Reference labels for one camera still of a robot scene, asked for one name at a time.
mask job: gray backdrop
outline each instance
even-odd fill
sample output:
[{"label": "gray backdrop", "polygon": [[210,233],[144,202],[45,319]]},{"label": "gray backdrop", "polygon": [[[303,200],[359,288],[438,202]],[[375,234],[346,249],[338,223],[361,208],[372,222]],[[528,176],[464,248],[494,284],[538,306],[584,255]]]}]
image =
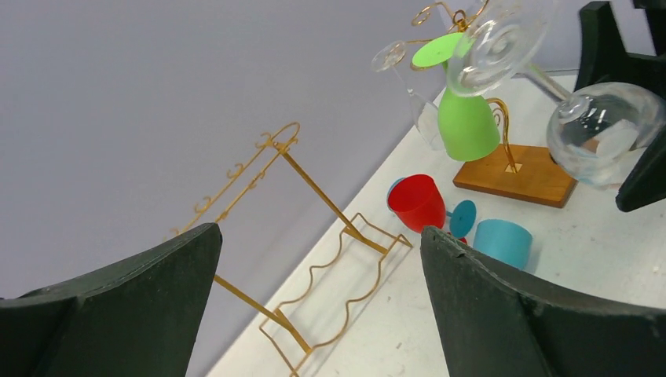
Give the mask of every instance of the gray backdrop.
[{"label": "gray backdrop", "polygon": [[[158,244],[261,132],[294,120],[293,156],[344,207],[411,126],[404,87],[370,59],[441,34],[448,21],[409,25],[428,3],[0,2],[0,296]],[[585,2],[566,3],[536,58],[546,69],[578,64]],[[642,15],[616,3],[630,49],[650,52]],[[438,70],[409,78],[430,97],[444,84]],[[333,219],[279,160],[222,224],[218,272],[265,302]],[[213,286],[189,374],[253,315]]]}]

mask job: table surface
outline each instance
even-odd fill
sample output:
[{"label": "table surface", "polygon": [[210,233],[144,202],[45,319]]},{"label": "table surface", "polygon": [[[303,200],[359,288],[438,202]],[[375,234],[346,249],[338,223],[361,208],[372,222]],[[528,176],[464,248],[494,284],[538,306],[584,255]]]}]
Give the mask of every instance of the table surface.
[{"label": "table surface", "polygon": [[[576,81],[575,75],[554,78],[568,89]],[[486,97],[499,97],[507,103],[511,144],[545,146],[545,127],[554,104],[536,87],[516,78]],[[666,201],[625,214],[616,209],[609,194],[578,185],[566,206],[555,209],[456,188],[452,179],[461,166],[445,152],[429,150],[412,127],[344,210],[348,216],[362,212],[389,232],[402,232],[414,248],[330,352],[317,376],[448,375],[423,278],[420,236],[386,208],[389,187],[396,179],[412,174],[432,176],[448,209],[471,199],[478,206],[480,219],[502,218],[525,226],[535,240],[527,271],[536,276],[590,295],[666,308]],[[302,292],[307,267],[321,254],[330,253],[342,227],[340,221],[331,226],[269,301],[269,308]],[[350,278],[339,274],[335,279],[342,284]],[[257,329],[263,319],[257,315],[209,377],[289,375]]]}]

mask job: red cup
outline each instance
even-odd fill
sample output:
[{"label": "red cup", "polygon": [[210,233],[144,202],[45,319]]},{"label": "red cup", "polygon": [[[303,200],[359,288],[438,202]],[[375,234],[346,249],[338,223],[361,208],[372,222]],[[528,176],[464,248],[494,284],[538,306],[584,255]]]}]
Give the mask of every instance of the red cup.
[{"label": "red cup", "polygon": [[444,200],[428,175],[412,175],[398,182],[388,201],[389,208],[414,232],[421,233],[428,225],[440,229],[444,226]]}]

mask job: brown wooden block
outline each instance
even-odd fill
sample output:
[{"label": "brown wooden block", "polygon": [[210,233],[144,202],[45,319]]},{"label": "brown wooden block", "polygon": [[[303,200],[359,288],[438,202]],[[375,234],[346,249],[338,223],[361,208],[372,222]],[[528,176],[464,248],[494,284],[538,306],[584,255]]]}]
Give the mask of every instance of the brown wooden block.
[{"label": "brown wooden block", "polygon": [[453,184],[544,206],[562,208],[576,181],[551,160],[548,148],[511,145],[517,173],[512,173],[500,145],[489,156],[465,163]]}]

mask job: white tabletop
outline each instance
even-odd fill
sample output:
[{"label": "white tabletop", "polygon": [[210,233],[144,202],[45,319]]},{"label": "white tabletop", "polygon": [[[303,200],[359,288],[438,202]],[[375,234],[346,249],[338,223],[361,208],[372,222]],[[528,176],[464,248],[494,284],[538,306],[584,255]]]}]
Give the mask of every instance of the white tabletop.
[{"label": "white tabletop", "polygon": [[[576,81],[571,75],[555,79],[568,89]],[[512,79],[486,97],[499,97],[507,103],[511,144],[545,146],[545,127],[554,104],[537,88],[525,79]],[[317,376],[448,375],[423,278],[419,235],[406,229],[386,208],[391,184],[412,174],[431,175],[447,208],[471,199],[481,219],[502,218],[526,227],[535,238],[529,272],[591,295],[666,308],[666,201],[624,214],[616,209],[612,196],[578,185],[559,210],[456,188],[452,179],[461,166],[445,152],[431,152],[412,128],[345,209],[349,216],[360,211],[389,232],[404,233],[415,247],[404,253],[401,263],[390,265],[394,271],[386,283],[327,353],[327,360],[318,361]],[[340,221],[333,224],[271,299],[270,309],[302,292],[308,281],[307,266],[336,252],[341,228]],[[470,243],[473,238],[473,233],[467,237]],[[337,272],[337,276],[327,276],[328,283],[343,285],[356,278],[354,271]],[[278,353],[258,330],[263,318],[258,315],[250,323],[209,377],[289,375]]]}]

